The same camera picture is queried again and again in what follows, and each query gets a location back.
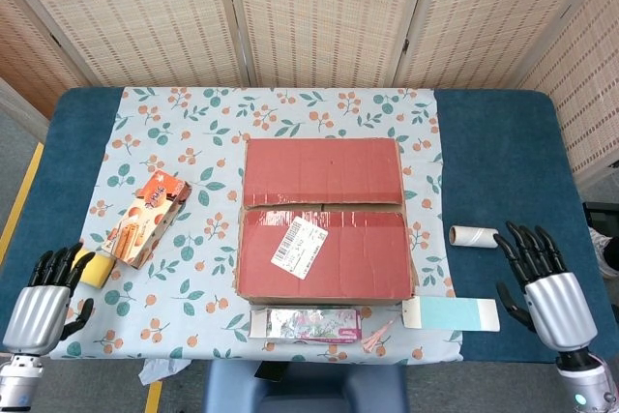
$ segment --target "gray floor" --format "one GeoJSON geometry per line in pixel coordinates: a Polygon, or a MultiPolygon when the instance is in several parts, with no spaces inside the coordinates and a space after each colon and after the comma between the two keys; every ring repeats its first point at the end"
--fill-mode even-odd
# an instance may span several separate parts
{"type": "MultiPolygon", "coordinates": [[[[0,113],[1,226],[35,145],[34,138],[0,113]]],[[[619,284],[607,287],[611,301],[619,303],[619,284]]],[[[137,378],[141,361],[45,360],[44,364],[35,413],[144,411],[148,389],[137,378]]],[[[159,411],[201,411],[207,368],[206,362],[193,362],[165,380],[159,411]]],[[[407,369],[407,381],[411,410],[420,413],[570,411],[552,365],[466,362],[412,367],[407,369]]]]}

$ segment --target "table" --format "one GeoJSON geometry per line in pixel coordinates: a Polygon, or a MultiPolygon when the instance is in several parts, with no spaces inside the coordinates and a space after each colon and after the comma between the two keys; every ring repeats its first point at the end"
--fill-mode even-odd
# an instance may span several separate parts
{"type": "MultiPolygon", "coordinates": [[[[78,236],[121,93],[121,89],[78,89],[59,102],[3,278],[25,281],[25,270],[41,250],[61,247],[78,236]],[[79,177],[75,176],[77,167],[79,177]]],[[[445,227],[452,223],[500,225],[507,218],[541,223],[570,251],[566,261],[581,281],[600,331],[593,348],[603,356],[613,355],[618,346],[616,327],[549,99],[523,91],[437,91],[435,97],[446,160],[445,227]],[[543,179],[541,166],[547,167],[543,179]]],[[[496,253],[449,248],[448,256],[458,296],[494,298],[495,279],[505,280],[516,291],[509,268],[496,253]]],[[[3,286],[0,293],[13,301],[18,290],[3,286]]],[[[7,310],[1,311],[6,324],[7,310]]],[[[503,330],[498,334],[466,334],[464,358],[553,359],[534,335],[502,310],[501,324],[503,330]]]]}

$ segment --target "floral tablecloth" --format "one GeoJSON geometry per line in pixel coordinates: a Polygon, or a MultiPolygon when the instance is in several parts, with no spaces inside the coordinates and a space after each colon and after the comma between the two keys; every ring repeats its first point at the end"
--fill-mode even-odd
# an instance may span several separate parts
{"type": "Polygon", "coordinates": [[[82,240],[98,250],[155,169],[192,194],[140,270],[117,263],[103,289],[81,284],[69,319],[95,300],[86,327],[54,358],[247,358],[420,364],[459,360],[461,333],[407,330],[400,306],[364,307],[361,344],[249,339],[250,304],[233,288],[245,141],[250,137],[393,137],[401,154],[418,294],[454,296],[441,221],[441,143],[431,90],[126,88],[82,240]]]}

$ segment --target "crumpled paper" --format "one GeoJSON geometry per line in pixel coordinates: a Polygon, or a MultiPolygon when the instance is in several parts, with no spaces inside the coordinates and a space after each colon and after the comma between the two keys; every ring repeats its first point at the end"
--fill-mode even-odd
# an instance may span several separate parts
{"type": "Polygon", "coordinates": [[[168,360],[168,359],[146,359],[144,368],[139,373],[139,380],[143,386],[164,379],[165,377],[182,371],[191,364],[191,360],[168,360]]]}

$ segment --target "toilet paper roll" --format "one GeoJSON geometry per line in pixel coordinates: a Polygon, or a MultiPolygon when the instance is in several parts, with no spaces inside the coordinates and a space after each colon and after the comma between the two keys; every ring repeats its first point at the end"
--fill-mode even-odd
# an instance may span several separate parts
{"type": "Polygon", "coordinates": [[[449,243],[452,246],[496,249],[498,245],[492,235],[498,233],[496,229],[486,227],[452,226],[449,230],[449,243]]]}

